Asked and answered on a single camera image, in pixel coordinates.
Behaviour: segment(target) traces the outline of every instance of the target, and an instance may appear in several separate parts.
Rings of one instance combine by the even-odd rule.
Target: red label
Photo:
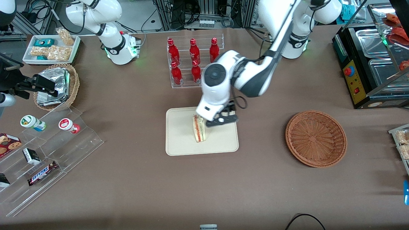
[[[68,124],[69,124],[68,119],[62,119],[62,120],[60,121],[60,127],[61,127],[61,128],[67,127]]]

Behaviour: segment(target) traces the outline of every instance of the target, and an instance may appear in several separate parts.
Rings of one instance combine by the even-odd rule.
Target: yellow control panel
[[[355,105],[366,97],[364,87],[362,86],[361,79],[359,78],[356,69],[354,60],[352,60],[344,69],[342,69],[348,84],[349,93],[351,94]]]

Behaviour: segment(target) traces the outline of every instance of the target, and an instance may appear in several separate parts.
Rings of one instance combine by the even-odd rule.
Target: acrylic bottle rack
[[[168,62],[169,62],[169,74],[171,77],[171,85],[172,88],[192,88],[192,87],[200,87],[200,84],[196,84],[193,81],[192,76],[192,59],[190,57],[190,39],[196,39],[196,44],[199,47],[200,51],[200,65],[199,67],[203,71],[203,69],[210,64],[210,46],[211,46],[211,39],[217,38],[217,45],[220,49],[220,54],[225,51],[225,39],[224,34],[208,34],[208,35],[191,35],[191,36],[175,36],[175,37],[168,37],[172,38],[175,42],[176,47],[179,50],[180,55],[180,70],[182,72],[183,84],[176,85],[173,82],[172,77],[172,67],[171,67],[171,57],[168,52],[169,46],[166,47],[166,53],[168,54]]]

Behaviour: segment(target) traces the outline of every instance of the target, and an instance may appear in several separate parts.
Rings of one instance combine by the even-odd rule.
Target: emergency stop button
[[[354,67],[350,66],[344,70],[345,76],[352,77],[355,74]]]

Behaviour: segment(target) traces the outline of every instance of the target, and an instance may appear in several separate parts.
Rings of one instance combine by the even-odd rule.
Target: glass display case
[[[353,105],[357,109],[407,106],[408,3],[391,0],[367,9],[372,25],[347,24],[333,38]]]

